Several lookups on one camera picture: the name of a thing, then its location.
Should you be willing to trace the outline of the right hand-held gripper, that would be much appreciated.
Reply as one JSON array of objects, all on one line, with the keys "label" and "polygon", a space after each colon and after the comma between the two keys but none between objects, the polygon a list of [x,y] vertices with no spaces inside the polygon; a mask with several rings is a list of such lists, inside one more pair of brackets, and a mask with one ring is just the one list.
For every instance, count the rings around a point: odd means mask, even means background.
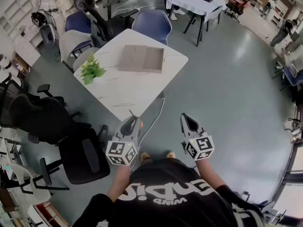
[{"label": "right hand-held gripper", "polygon": [[[214,142],[211,135],[203,131],[198,119],[187,113],[181,114],[181,129],[185,136],[181,143],[185,154],[189,154],[194,161],[207,159],[214,151]],[[189,136],[189,131],[197,133]]]}]

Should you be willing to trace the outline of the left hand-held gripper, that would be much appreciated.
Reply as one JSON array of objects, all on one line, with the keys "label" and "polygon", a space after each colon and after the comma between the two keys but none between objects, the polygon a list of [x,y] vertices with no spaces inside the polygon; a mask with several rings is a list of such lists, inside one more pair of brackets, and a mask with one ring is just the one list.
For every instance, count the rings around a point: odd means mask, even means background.
[{"label": "left hand-held gripper", "polygon": [[120,133],[115,132],[112,140],[107,143],[106,157],[113,165],[133,166],[138,158],[140,146],[140,118],[128,117],[120,125]]}]

